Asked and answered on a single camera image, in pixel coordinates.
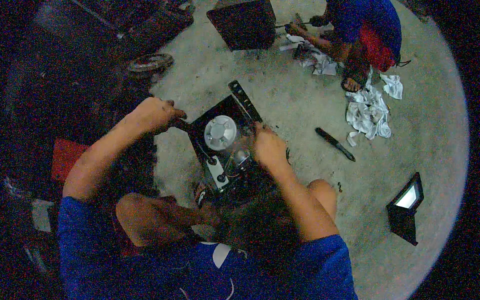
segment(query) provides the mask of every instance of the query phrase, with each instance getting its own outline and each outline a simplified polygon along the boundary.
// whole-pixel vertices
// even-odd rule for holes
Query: red object
[[[72,141],[56,139],[53,148],[52,180],[64,183],[75,162],[88,147]]]
[[[395,66],[392,50],[385,46],[368,23],[364,23],[360,29],[360,42],[365,47],[368,62],[376,69],[386,72]]]

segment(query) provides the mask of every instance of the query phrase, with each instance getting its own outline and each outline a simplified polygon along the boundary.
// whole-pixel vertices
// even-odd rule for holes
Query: black handle
[[[322,128],[320,127],[317,127],[315,128],[315,131],[317,132],[317,134],[321,137],[323,137],[327,142],[329,142],[330,144],[332,144],[333,146],[336,147],[336,145],[338,144],[338,141],[331,135],[329,135],[325,130],[323,130]]]

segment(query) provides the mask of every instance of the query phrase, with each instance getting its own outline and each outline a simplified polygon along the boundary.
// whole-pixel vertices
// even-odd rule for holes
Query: black box
[[[270,0],[220,0],[207,17],[232,51],[268,49],[275,41]]]

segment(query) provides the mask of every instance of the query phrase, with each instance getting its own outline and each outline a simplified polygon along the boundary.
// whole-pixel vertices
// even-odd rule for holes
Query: concrete floor
[[[194,2],[194,24],[162,49],[176,63],[152,92],[175,100],[192,121],[228,96],[228,82],[237,79],[265,122],[277,125],[278,134],[288,141],[290,161],[300,180],[341,183],[336,224],[350,250],[358,296],[406,299],[448,237],[467,165],[464,96],[452,56],[435,24],[421,23],[393,1],[402,23],[402,59],[413,61],[386,74],[400,75],[403,100],[384,93],[391,108],[389,139],[369,141],[362,135],[352,148],[346,137],[354,130],[345,121],[347,101],[339,78],[311,75],[311,69],[302,69],[292,60],[290,51],[279,52],[283,36],[270,50],[230,52],[205,14],[214,2]],[[307,20],[325,8],[324,1],[271,3],[278,24],[289,22],[295,12]],[[317,126],[342,142],[357,162],[320,139],[313,130]],[[159,188],[174,194],[181,205],[191,206],[191,185],[199,164],[187,135],[170,129],[156,142]],[[425,199],[415,215],[419,244],[414,247],[389,231],[385,205],[416,171]]]

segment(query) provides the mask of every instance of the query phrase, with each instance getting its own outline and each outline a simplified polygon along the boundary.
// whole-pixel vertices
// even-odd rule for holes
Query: blue shirt
[[[178,243],[122,257],[111,219],[70,197],[60,204],[58,237],[69,299],[357,299],[339,235],[300,245],[287,283],[261,272],[247,253],[219,243]]]
[[[390,0],[329,0],[335,31],[345,43],[355,43],[360,29],[368,22],[389,47],[394,60],[400,62],[402,29],[400,19]]]

